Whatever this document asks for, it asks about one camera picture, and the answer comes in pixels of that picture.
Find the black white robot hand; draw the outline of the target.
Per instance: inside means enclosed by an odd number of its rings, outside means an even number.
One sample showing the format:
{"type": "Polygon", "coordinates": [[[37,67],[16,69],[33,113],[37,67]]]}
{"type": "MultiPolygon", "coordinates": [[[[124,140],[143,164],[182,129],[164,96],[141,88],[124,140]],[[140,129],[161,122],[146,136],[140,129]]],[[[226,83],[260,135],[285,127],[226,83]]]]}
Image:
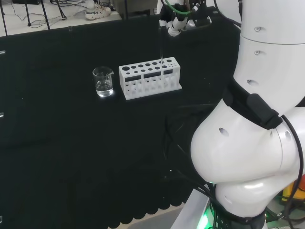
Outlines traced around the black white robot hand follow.
{"type": "Polygon", "coordinates": [[[166,28],[170,36],[178,36],[188,22],[190,5],[187,0],[158,0],[159,25],[166,28]]]}

